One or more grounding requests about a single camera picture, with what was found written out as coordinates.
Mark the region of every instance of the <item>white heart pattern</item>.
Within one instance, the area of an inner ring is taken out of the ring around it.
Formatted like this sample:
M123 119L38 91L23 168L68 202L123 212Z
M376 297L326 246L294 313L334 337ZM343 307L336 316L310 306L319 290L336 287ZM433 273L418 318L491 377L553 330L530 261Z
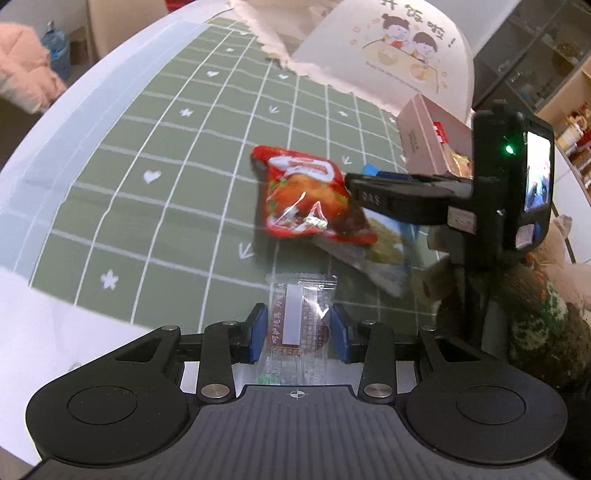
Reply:
M158 180L162 176L161 171L146 170L144 172L144 181L150 185L154 180Z

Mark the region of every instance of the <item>silver screw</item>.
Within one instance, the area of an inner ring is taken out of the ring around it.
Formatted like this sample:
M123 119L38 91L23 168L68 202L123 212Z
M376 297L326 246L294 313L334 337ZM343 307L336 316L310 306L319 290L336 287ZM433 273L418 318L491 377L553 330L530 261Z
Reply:
M386 398L392 395L392 387L384 383L370 383L363 391L372 398Z
M207 398L223 398L229 393L230 389L220 383L211 383L201 389L201 395Z

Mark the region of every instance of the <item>white star pattern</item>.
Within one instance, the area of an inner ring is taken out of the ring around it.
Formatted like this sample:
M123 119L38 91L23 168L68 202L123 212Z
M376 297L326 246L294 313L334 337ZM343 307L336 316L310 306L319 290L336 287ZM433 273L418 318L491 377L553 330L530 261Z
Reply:
M119 280L119 277L115 277L113 271L109 270L106 275L103 275L100 278L100 281L103 282L103 290L106 290L107 288L114 290L117 286L117 280Z

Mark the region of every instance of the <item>pink box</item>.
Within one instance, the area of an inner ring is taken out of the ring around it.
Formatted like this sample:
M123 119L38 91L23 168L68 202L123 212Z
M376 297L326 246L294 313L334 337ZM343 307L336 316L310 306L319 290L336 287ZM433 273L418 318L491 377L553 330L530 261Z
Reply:
M415 95L402 109L396 123L409 173L442 175L450 171L433 122L441 122L449 145L472 160L472 130L423 95Z

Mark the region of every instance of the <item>round table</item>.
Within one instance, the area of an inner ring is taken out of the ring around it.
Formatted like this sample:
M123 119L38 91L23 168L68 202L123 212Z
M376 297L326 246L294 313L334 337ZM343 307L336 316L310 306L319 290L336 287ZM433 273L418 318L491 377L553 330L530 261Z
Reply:
M400 333L434 321L309 239L265 233L253 146L357 172L405 171L404 157L388 112L282 70L226 9L200 0L121 45L0 175L0 446L30 464L24 410L41 386L161 325L244 320L275 274L336 275L352 315ZM414 268L437 259L424 232L415 250Z

